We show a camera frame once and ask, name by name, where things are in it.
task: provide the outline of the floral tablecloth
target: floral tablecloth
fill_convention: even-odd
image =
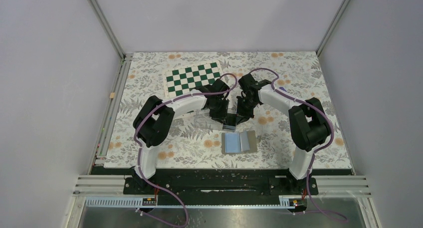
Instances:
[[[334,124],[335,140],[317,153],[314,168],[351,168],[350,159],[329,98],[325,80],[315,52],[139,52],[134,53],[122,100],[109,144],[106,168],[129,168],[136,164],[138,145],[133,141],[132,122],[142,105],[152,95],[165,98],[162,71],[201,61],[218,60],[224,73],[241,78],[253,68],[266,67],[280,75],[278,86],[298,98],[317,97]],[[256,80],[272,80],[270,72],[257,72]],[[232,78],[225,78],[229,86]],[[230,99],[240,94],[238,86]],[[231,112],[236,110],[232,103]],[[268,106],[258,106],[255,118],[237,129],[255,130],[257,153],[224,155],[221,153],[222,131],[199,128],[195,117],[176,119],[166,140],[159,146],[158,168],[278,169],[287,168],[295,144],[290,136],[288,117]]]

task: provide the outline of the floral mat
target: floral mat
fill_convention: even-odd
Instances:
[[[133,141],[132,122],[145,101],[152,95],[165,99],[163,71],[171,68],[218,60],[223,73],[238,78],[257,67],[276,71],[278,86],[296,97],[317,97],[334,124],[335,140],[327,149],[317,153],[314,168],[351,168],[335,110],[329,98],[325,80],[315,52],[139,52],[134,53],[122,100],[113,128],[104,167],[129,168],[136,164],[138,145]],[[256,80],[272,80],[270,72],[254,73]],[[225,78],[231,86],[232,78]],[[229,98],[236,100],[238,86]],[[236,107],[232,102],[230,111]],[[295,151],[290,135],[288,117],[268,106],[258,106],[255,118],[241,124],[237,130],[254,130],[257,153],[224,155],[221,152],[222,131],[202,129],[195,116],[173,121],[166,140],[158,147],[158,168],[201,169],[283,169],[288,168]]]

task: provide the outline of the aluminum frame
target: aluminum frame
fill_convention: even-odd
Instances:
[[[118,39],[116,38],[112,28],[110,27],[109,22],[106,19],[106,16],[103,13],[103,10],[101,9],[100,5],[98,4],[97,0],[88,0],[90,3],[95,15],[97,16],[101,26],[104,29],[104,32],[106,33],[107,37],[109,37],[110,42],[113,45],[113,48],[115,49],[116,53],[121,59],[125,58],[125,51],[122,49],[122,46],[120,45]]]
[[[126,54],[125,59],[122,60],[118,72],[113,83],[111,93],[115,93],[114,98],[110,98],[106,106],[106,111],[103,116],[100,130],[96,139],[94,152],[92,154],[90,164],[88,167],[88,174],[91,172],[92,165],[100,165],[104,163],[101,158],[106,157],[108,144],[110,143],[113,127],[116,121],[116,115],[119,110],[119,104],[122,99],[123,90],[128,77],[129,68],[131,66],[133,54]]]
[[[325,35],[323,36],[322,41],[320,42],[319,46],[317,47],[316,54],[317,57],[320,57],[322,54],[323,49],[325,48],[327,42],[329,41],[330,37],[332,36],[333,31],[335,30],[336,26],[339,23],[339,20],[341,19],[342,15],[344,15],[345,10],[347,9],[348,5],[350,4],[351,0],[343,0],[341,5],[339,6],[338,11],[335,14],[335,17],[333,18],[331,24],[328,27],[328,30],[326,31]]]
[[[365,176],[313,176],[319,187],[319,195],[316,198],[355,198],[368,228],[380,228],[381,223],[376,213],[372,194]],[[115,175],[81,175],[79,176],[74,190],[74,205],[69,220],[65,227],[76,228],[82,216],[82,210],[88,201],[95,198],[110,198],[115,203],[104,203],[102,207],[116,207],[119,203],[124,204],[131,198],[150,197],[151,195],[124,195],[125,176]],[[280,196],[281,201],[288,198],[300,198],[300,196]],[[180,208],[181,206],[157,206],[158,208]],[[275,209],[278,206],[193,206],[196,209]]]

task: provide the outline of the leaf pattern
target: leaf pattern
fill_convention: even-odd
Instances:
[[[292,95],[309,99],[317,97],[334,124],[336,141],[316,155],[314,168],[350,168],[335,109],[323,78],[319,60],[314,52],[138,52],[134,53],[104,166],[129,168],[136,164],[138,145],[133,141],[132,122],[147,99],[156,95],[165,98],[161,81],[164,70],[218,60],[224,73],[238,79],[256,67],[267,67],[280,76],[277,86]],[[257,80],[273,79],[273,74],[260,71],[252,74]],[[225,77],[228,85],[233,79]],[[240,87],[229,95],[229,111],[236,111],[236,96]],[[222,131],[208,117],[173,120],[169,134],[158,146],[158,168],[213,169],[286,169],[292,161],[295,144],[291,139],[288,117],[268,106],[257,106],[254,119],[237,126],[237,131],[254,130],[257,153],[224,155],[221,153]]]

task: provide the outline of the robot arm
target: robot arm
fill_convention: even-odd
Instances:
[[[216,80],[212,85],[200,86],[194,88],[190,94],[195,93],[211,93],[211,92],[223,92],[227,91],[229,87],[220,79]],[[141,121],[148,116],[148,114],[156,107],[162,103],[168,101],[173,101],[169,99],[163,101],[157,96],[151,96],[138,116],[135,118],[133,127],[136,129]],[[145,122],[144,126],[141,127],[140,131],[137,134],[137,139],[143,144],[143,149],[141,153],[141,170],[143,171],[144,176],[149,179],[156,172],[156,161],[158,149],[157,146],[160,145],[167,137],[169,133],[172,120],[186,114],[190,111],[196,111],[203,108],[210,109],[210,115],[214,117],[215,120],[224,120],[221,118],[221,110],[226,111],[228,106],[228,101],[222,95],[196,95],[187,97],[175,102],[171,102],[167,105],[164,105],[158,109],[154,115],[156,117],[149,117]]]
[[[190,111],[209,108],[213,120],[223,124],[235,125],[253,118],[254,108],[258,104],[268,104],[289,117],[291,137],[297,146],[289,170],[296,180],[302,180],[306,177],[314,150],[319,148],[330,135],[326,120],[313,109],[309,109],[308,106],[276,93],[268,80],[257,82],[251,74],[247,74],[239,80],[239,84],[242,88],[242,96],[237,97],[236,114],[227,113],[228,100],[223,95],[198,95],[169,103],[154,113],[158,116],[157,118],[150,117],[147,119],[145,125],[137,134],[138,140],[143,143],[144,147],[142,149],[141,170],[147,179],[156,172],[157,146],[167,137],[174,118]],[[228,90],[228,86],[218,79],[212,85],[196,87],[191,91],[191,94],[226,90]],[[156,96],[150,97],[135,119],[134,128],[137,128],[156,106],[164,102],[166,101]],[[323,111],[323,107],[317,98],[311,98],[306,102]]]
[[[241,116],[240,123],[254,117],[253,109],[257,104],[268,104],[289,117],[291,137],[296,145],[289,171],[297,180],[305,178],[314,150],[330,135],[329,124],[322,115],[307,105],[287,99],[275,92],[268,80],[257,82],[251,74],[247,74],[239,80],[239,84],[245,94],[238,97],[237,114]],[[284,89],[280,91],[290,96]],[[311,98],[305,101],[324,113],[319,99]]]

